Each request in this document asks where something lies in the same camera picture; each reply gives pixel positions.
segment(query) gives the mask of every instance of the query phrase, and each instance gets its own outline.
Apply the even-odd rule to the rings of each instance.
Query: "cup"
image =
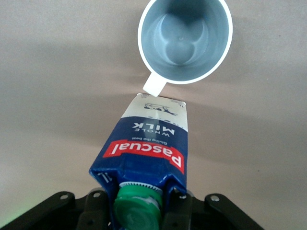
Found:
[[[140,54],[151,72],[143,89],[158,96],[167,82],[207,77],[224,60],[232,33],[224,0],[151,0],[138,29]]]

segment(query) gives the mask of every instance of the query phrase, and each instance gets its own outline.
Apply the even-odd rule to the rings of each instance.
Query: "milk carton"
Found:
[[[170,193],[186,193],[187,156],[186,104],[139,93],[90,168],[113,229],[158,230]]]

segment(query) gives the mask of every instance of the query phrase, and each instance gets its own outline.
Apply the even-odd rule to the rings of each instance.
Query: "cup rim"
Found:
[[[156,2],[157,0],[151,0],[148,5],[145,7],[145,10],[141,16],[141,19],[140,19],[140,23],[139,23],[139,28],[138,28],[138,46],[139,46],[139,51],[140,51],[140,55],[141,55],[141,58],[144,62],[144,64],[146,65],[146,67],[148,68],[148,70],[151,72],[151,73],[154,73],[154,74],[157,74],[159,76],[161,76],[160,74],[158,74],[151,66],[150,64],[148,63],[146,57],[145,57],[145,54],[143,52],[143,47],[142,47],[142,27],[143,27],[143,24],[144,24],[144,19],[147,15],[147,12],[149,11],[149,9],[152,7],[152,5]],[[227,16],[227,20],[228,20],[228,25],[229,25],[229,30],[228,30],[228,40],[227,40],[227,44],[226,44],[226,47],[225,47],[225,50],[221,56],[221,58],[218,60],[218,62],[208,71],[206,72],[205,74],[197,77],[197,78],[194,78],[194,79],[191,79],[191,80],[170,80],[168,78],[165,78],[163,76],[161,76],[162,78],[164,78],[167,82],[169,83],[172,83],[172,84],[189,84],[189,83],[194,83],[194,82],[197,82],[199,80],[202,80],[204,79],[205,77],[209,76],[210,74],[212,74],[220,65],[221,63],[224,61],[228,51],[229,51],[229,48],[230,48],[230,45],[231,45],[231,41],[232,41],[232,36],[233,36],[233,23],[232,23],[232,17],[231,17],[231,13],[230,13],[230,10],[226,4],[226,2],[224,0],[218,0],[221,5],[223,6],[224,10],[225,10],[225,13],[226,13],[226,16]]]

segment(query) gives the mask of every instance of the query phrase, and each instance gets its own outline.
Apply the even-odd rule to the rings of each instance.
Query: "green bottle cap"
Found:
[[[113,204],[118,222],[128,230],[159,230],[162,197],[151,188],[127,185]]]

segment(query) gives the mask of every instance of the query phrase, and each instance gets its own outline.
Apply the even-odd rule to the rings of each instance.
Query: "red label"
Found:
[[[173,147],[145,141],[116,140],[111,142],[103,157],[118,157],[122,153],[167,159],[184,174],[183,156]]]

